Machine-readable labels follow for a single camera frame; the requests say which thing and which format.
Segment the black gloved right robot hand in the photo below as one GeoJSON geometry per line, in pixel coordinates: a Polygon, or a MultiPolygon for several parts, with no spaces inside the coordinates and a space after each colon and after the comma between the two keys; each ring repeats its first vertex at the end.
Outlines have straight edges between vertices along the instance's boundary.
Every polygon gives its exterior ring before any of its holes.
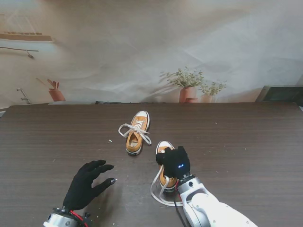
{"type": "Polygon", "coordinates": [[[178,146],[177,149],[165,148],[164,153],[156,155],[156,161],[164,166],[163,173],[168,178],[182,180],[190,175],[190,161],[183,146],[178,146]]]}

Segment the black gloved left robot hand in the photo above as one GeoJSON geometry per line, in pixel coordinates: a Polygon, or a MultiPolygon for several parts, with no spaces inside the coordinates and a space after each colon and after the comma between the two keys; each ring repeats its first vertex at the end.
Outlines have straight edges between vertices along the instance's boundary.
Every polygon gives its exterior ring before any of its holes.
{"type": "Polygon", "coordinates": [[[113,168],[114,166],[107,164],[105,160],[94,160],[84,164],[74,176],[62,206],[66,210],[81,210],[85,208],[94,198],[116,182],[115,178],[108,178],[92,187],[93,181],[101,173],[113,168]]]}

